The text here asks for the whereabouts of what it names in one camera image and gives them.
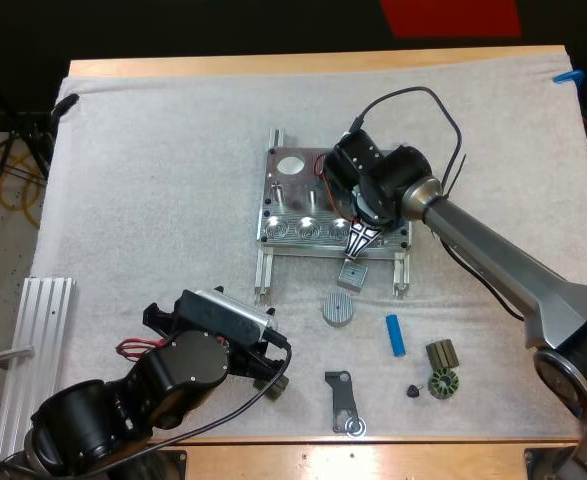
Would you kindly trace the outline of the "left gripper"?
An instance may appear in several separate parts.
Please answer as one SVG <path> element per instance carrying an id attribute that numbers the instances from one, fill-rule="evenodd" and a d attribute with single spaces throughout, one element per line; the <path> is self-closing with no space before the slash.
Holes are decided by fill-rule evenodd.
<path id="1" fill-rule="evenodd" d="M 251 378 L 263 387 L 283 362 L 267 357 L 271 344 L 265 331 L 278 330 L 273 307 L 258 308 L 227 295 L 222 286 L 207 290 L 185 290 L 171 312 L 150 304 L 142 323 L 165 339 L 186 331 L 201 331 L 215 337 L 229 354 L 229 373 Z"/>

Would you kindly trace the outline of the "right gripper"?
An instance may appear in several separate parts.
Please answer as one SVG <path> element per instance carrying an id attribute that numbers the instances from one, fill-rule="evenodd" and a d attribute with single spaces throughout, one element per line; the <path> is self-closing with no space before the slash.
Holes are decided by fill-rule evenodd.
<path id="1" fill-rule="evenodd" d="M 321 176 L 349 215 L 375 228 L 392 225 L 392 154 L 362 129 L 347 133 L 322 161 Z"/>

